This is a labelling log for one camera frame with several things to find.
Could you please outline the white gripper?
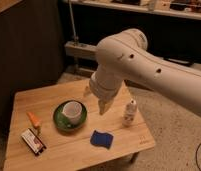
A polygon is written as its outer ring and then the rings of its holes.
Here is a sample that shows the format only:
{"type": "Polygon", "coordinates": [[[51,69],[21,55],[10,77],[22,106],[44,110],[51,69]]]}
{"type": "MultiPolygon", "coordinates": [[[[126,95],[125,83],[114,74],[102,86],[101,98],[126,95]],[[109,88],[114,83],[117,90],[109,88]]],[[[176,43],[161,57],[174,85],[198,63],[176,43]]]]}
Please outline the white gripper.
{"type": "Polygon", "coordinates": [[[93,93],[98,99],[99,114],[106,113],[122,85],[122,78],[117,77],[111,71],[99,66],[89,80],[89,86],[84,89],[83,97],[93,93]]]}

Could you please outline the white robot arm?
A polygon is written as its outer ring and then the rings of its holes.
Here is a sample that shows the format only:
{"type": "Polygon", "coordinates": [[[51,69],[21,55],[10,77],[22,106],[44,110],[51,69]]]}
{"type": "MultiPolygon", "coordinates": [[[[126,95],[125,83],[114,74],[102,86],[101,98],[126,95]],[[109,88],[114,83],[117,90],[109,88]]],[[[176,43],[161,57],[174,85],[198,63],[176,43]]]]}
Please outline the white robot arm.
{"type": "Polygon", "coordinates": [[[201,71],[160,59],[147,52],[148,41],[138,29],[107,36],[96,46],[97,70],[89,87],[108,102],[124,80],[143,85],[201,117],[201,71]]]}

